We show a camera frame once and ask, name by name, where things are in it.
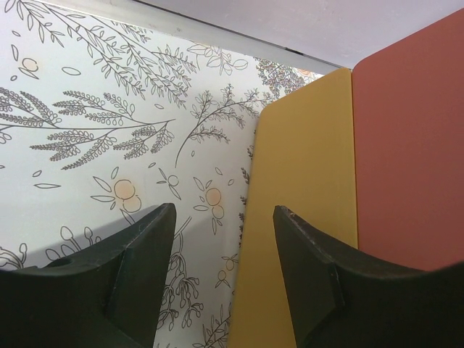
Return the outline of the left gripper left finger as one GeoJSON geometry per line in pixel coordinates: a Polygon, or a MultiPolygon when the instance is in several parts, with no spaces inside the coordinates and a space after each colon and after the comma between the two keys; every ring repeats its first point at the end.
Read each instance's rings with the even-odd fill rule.
{"type": "Polygon", "coordinates": [[[79,252],[1,272],[3,347],[152,347],[173,246],[164,203],[79,252]]]}

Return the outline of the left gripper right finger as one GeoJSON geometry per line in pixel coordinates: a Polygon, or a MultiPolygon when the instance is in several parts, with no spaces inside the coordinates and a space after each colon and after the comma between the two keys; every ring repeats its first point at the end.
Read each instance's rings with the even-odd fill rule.
{"type": "Polygon", "coordinates": [[[275,239],[298,347],[461,347],[463,264],[434,271],[370,256],[284,206],[275,239]]]}

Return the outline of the yellow bottom drawer box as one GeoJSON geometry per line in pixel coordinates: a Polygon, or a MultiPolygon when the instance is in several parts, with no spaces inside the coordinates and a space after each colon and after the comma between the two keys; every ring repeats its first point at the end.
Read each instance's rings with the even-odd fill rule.
{"type": "Polygon", "coordinates": [[[254,141],[230,347],[293,347],[273,211],[283,205],[356,247],[352,73],[335,70],[266,106],[254,141]]]}

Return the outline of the pink drawer box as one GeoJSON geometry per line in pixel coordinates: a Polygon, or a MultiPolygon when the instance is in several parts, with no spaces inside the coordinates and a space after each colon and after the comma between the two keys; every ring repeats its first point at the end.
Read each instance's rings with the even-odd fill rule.
{"type": "Polygon", "coordinates": [[[463,12],[352,71],[358,244],[399,265],[463,260],[463,12]]]}

